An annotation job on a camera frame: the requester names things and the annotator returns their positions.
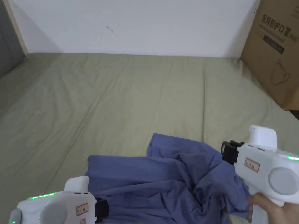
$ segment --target gray door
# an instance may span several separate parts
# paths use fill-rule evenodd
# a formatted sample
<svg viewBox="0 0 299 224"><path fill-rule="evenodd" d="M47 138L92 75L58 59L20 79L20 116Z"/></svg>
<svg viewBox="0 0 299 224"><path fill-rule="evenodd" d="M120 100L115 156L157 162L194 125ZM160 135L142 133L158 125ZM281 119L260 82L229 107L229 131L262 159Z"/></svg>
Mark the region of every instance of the gray door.
<svg viewBox="0 0 299 224"><path fill-rule="evenodd" d="M3 0L0 0L0 78L24 59L24 52L10 21Z"/></svg>

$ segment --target green led light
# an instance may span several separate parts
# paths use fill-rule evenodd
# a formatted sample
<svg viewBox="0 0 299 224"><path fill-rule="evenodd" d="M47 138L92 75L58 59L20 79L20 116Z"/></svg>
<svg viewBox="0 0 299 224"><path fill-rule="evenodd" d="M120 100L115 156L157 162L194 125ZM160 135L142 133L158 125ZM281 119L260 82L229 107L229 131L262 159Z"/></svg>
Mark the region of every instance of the green led light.
<svg viewBox="0 0 299 224"><path fill-rule="evenodd" d="M30 199L36 199L36 198L41 198L41 197L48 197L48 196L53 196L55 195L56 193L50 193L50 194L44 194L44 195L40 195L40 196L36 196L36 197L32 197Z"/></svg>
<svg viewBox="0 0 299 224"><path fill-rule="evenodd" d="M296 160L296 161L299 161L299 158L297 158L297 157L293 157L293 156L289 156L288 159L289 159L289 160Z"/></svg>

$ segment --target gripper handle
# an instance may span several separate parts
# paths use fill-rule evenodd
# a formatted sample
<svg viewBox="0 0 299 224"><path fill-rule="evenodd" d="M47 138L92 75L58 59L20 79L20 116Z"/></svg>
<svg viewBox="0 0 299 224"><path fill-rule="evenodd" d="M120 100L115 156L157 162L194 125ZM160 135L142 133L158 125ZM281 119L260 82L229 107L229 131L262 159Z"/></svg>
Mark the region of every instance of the gripper handle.
<svg viewBox="0 0 299 224"><path fill-rule="evenodd" d="M260 192L257 188L254 186L249 186L249 193L250 194L256 194ZM275 200L273 198L269 198L273 203L277 204L278 206L282 207L284 206L284 202ZM268 214L267 212L262 209L258 205L253 205L253 211L252 211L252 224L269 224L268 222Z"/></svg>

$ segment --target cardboard box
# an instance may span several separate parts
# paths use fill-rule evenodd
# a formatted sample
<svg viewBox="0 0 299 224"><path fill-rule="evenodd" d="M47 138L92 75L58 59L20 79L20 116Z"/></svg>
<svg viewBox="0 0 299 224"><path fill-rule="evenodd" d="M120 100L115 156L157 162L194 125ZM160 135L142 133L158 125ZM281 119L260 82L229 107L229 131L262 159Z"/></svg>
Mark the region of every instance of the cardboard box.
<svg viewBox="0 0 299 224"><path fill-rule="evenodd" d="M284 110L299 110L299 0L262 0L241 59Z"/></svg>

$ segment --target chinese characters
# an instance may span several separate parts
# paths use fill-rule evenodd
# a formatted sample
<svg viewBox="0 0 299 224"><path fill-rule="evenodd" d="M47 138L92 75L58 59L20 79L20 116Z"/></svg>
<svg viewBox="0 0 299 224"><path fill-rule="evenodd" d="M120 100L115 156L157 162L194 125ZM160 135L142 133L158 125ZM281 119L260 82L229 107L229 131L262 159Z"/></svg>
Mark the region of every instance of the chinese characters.
<svg viewBox="0 0 299 224"><path fill-rule="evenodd" d="M267 15L263 15L262 17L262 23L268 25L273 30L277 30L278 32L282 33L285 37L288 37L290 40L297 42L298 37L291 32L290 27L285 27L283 24L281 24L279 21L276 21L274 18L271 18Z"/></svg>

